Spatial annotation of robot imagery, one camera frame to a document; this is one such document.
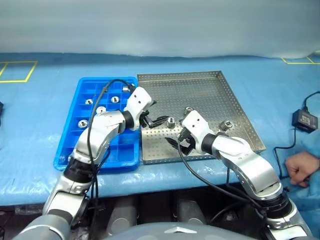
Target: blue plastic tray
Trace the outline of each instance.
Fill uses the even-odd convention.
[[[78,127],[78,122],[84,119],[89,120],[102,88],[113,79],[123,79],[128,83],[138,85],[135,77],[84,77],[79,80],[53,161],[53,166],[57,170],[63,171],[66,168],[68,156],[73,151],[80,134],[85,130],[85,128]],[[106,107],[107,111],[123,111],[130,96],[129,92],[122,91],[123,86],[122,82],[111,84],[98,106]],[[110,99],[114,96],[119,97],[119,103],[111,102]],[[85,104],[87,99],[92,99],[93,104]],[[100,172],[135,170],[139,166],[139,143],[139,131],[126,129],[111,141],[110,155],[102,165]]]

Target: stainless steel tray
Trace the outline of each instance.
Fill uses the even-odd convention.
[[[229,136],[245,139],[256,153],[266,149],[221,71],[138,74],[137,77],[139,86],[157,101],[150,109],[152,119],[168,115],[179,120],[184,116],[185,107],[192,107],[208,121],[213,132],[218,132],[222,121],[230,120],[233,128],[226,132]],[[153,129],[143,128],[144,164],[180,161],[178,151],[165,137],[176,140],[181,130],[178,124],[174,129],[168,129],[165,124]],[[212,156],[195,151],[187,157],[188,160],[207,158]]]

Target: metal nut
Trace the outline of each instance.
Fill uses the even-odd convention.
[[[120,99],[119,99],[118,96],[113,96],[113,97],[111,97],[111,102],[112,102],[113,104],[117,104],[119,101],[120,101]]]
[[[176,120],[174,117],[169,117],[166,121],[166,126],[168,129],[174,129],[176,126]]]
[[[122,87],[122,92],[124,92],[124,93],[128,93],[129,92],[129,88],[128,88],[127,85]]]
[[[231,129],[234,125],[229,120],[224,120],[220,123],[219,127],[222,131],[227,131],[228,129]]]
[[[78,122],[78,127],[84,129],[88,126],[88,120],[82,119]]]
[[[94,103],[94,101],[91,98],[85,100],[85,104],[91,105],[93,103]]]
[[[97,108],[96,108],[96,114],[100,114],[100,113],[104,113],[104,112],[106,112],[107,111],[107,109],[106,109],[106,107],[105,106],[98,106]]]
[[[185,115],[185,116],[188,115],[192,110],[194,110],[192,107],[186,106],[186,107],[184,108],[184,115]]]

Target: power adapter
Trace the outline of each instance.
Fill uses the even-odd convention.
[[[2,113],[2,109],[4,108],[4,104],[2,102],[0,102],[0,116],[1,116],[1,113]]]
[[[304,132],[312,133],[318,129],[318,118],[306,110],[298,109],[292,115],[292,126]]]

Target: white wall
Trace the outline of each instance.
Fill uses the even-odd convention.
[[[0,53],[304,57],[320,0],[1,0]]]

